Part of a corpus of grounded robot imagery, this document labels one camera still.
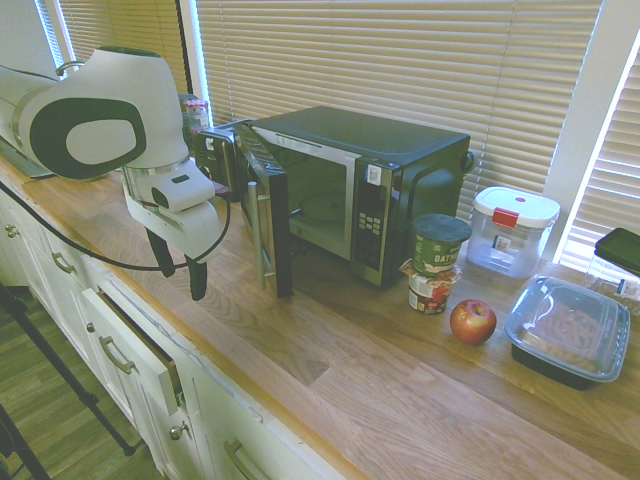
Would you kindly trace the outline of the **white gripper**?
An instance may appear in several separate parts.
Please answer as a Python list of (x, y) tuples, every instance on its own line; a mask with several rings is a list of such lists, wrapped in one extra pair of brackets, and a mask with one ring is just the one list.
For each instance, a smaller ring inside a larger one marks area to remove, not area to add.
[(205, 200), (186, 210), (171, 212), (164, 207), (149, 206), (135, 200), (128, 192), (125, 193), (125, 201), (132, 217), (146, 228), (152, 252), (165, 277), (176, 271), (168, 245), (190, 258), (186, 263), (191, 298), (201, 300), (208, 284), (207, 264), (204, 262), (213, 256), (206, 251), (221, 233), (215, 207)]

